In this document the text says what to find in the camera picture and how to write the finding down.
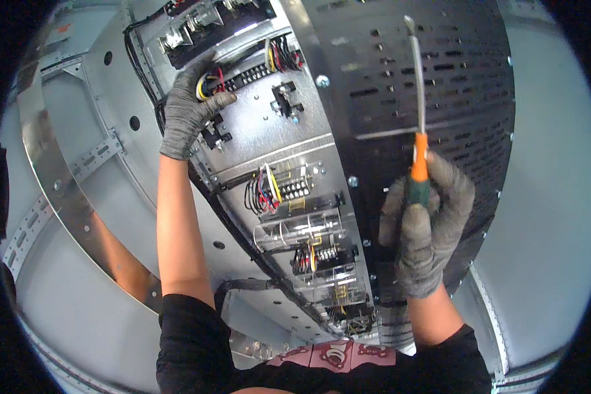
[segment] black shirt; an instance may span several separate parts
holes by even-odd
[[[230,352],[230,329],[214,309],[187,295],[164,297],[160,326],[156,377],[165,394],[231,393],[248,387],[276,388],[297,394],[330,390],[342,394],[489,393],[491,388],[473,329],[467,325],[440,345],[419,347],[413,357],[394,351],[396,362],[392,366],[367,362],[347,373],[290,361],[282,361],[280,366],[268,365],[272,363],[269,361],[237,370]],[[353,342],[354,358],[370,348],[361,346],[357,351],[358,346],[359,343]]]

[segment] hand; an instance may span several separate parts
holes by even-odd
[[[195,96],[197,81],[208,70],[214,54],[214,51],[204,53],[175,79],[164,108],[166,123],[161,154],[176,160],[189,160],[191,145],[206,122],[236,101],[236,96],[229,92],[219,92],[203,103],[199,103]]]
[[[396,274],[412,298],[426,298],[440,287],[442,271],[462,236],[475,196],[473,182],[437,154],[427,154],[427,168],[435,182],[427,208],[412,204],[403,214],[406,180],[397,180],[389,188],[379,223],[379,243],[392,246],[402,217]]]

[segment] green screwdriver grip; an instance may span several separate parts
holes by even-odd
[[[410,178],[409,193],[407,193],[407,204],[420,204],[427,207],[429,202],[429,180],[416,182]]]

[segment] round hole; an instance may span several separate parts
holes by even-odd
[[[131,127],[133,131],[140,129],[140,119],[138,119],[137,116],[132,116],[129,119],[129,127]]]
[[[105,63],[105,66],[109,66],[111,63],[111,51],[107,51],[107,53],[105,53],[104,58],[102,59],[102,62]]]

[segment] black sleeve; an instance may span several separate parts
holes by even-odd
[[[156,379],[168,393],[216,393],[234,373],[230,328],[197,298],[165,295]]]
[[[473,328],[464,325],[436,346],[418,347],[415,356],[424,387],[440,393],[489,393],[491,380]]]

